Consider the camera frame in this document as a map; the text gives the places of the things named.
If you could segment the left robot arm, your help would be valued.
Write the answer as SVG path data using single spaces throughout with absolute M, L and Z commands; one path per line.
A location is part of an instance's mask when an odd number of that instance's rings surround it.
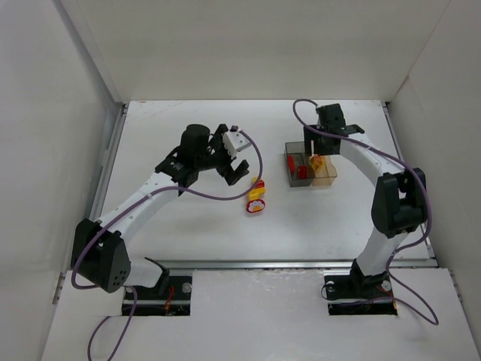
M 206 126 L 190 124 L 180 144 L 155 168 L 142 186 L 121 205 L 96 220 L 80 221 L 74 233 L 71 255 L 71 283 L 78 290 L 81 275 L 87 289 L 100 288 L 114 293 L 122 287 L 144 287 L 162 293 L 169 271 L 149 256 L 134 259 L 129 244 L 136 233 L 169 202 L 184 193 L 202 196 L 191 186 L 203 171 L 215 170 L 229 186 L 249 173 L 249 163 L 232 163 L 237 155 L 256 144 L 236 126 L 218 126 L 211 132 Z

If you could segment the yellow peacock lego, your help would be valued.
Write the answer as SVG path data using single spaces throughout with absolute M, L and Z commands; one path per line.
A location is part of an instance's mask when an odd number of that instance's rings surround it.
M 320 155 L 312 155 L 309 158 L 309 163 L 314 172 L 318 172 L 325 166 L 325 158 Z

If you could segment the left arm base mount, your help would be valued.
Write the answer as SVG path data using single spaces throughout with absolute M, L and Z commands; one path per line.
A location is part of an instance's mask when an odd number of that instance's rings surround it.
M 191 272 L 173 271 L 167 284 L 160 289 L 135 286 L 138 295 L 136 306 L 134 294 L 126 290 L 121 312 L 123 316 L 139 317 L 186 317 L 191 313 L 193 277 Z

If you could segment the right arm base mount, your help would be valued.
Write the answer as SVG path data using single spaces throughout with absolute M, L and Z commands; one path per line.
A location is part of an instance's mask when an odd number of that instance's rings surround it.
M 392 285 L 384 272 L 375 277 L 325 275 L 325 299 L 330 316 L 397 316 Z

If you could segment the red L-shaped lego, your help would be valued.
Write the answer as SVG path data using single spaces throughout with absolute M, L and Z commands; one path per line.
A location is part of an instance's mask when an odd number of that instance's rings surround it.
M 291 174 L 295 173 L 295 161 L 293 156 L 287 156 L 288 170 Z

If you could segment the small red lego brick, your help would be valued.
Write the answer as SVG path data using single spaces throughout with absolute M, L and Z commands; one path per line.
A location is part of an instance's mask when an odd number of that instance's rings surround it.
M 305 166 L 305 165 L 298 166 L 297 171 L 296 171 L 296 176 L 297 176 L 298 180 L 308 179 L 307 166 Z

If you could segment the yellow square lego brick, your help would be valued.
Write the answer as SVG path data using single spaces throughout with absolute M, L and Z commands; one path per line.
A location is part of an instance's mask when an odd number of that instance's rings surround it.
M 249 201 L 261 199 L 265 194 L 265 187 L 256 187 L 247 194 Z

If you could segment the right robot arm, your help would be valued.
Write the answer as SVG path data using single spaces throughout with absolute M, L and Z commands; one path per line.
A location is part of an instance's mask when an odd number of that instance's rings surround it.
M 308 155 L 340 155 L 373 184 L 373 231 L 352 271 L 362 280 L 378 278 L 404 239 L 428 220 L 425 174 L 374 146 L 365 130 L 347 125 L 339 104 L 316 106 L 317 124 L 304 127 Z

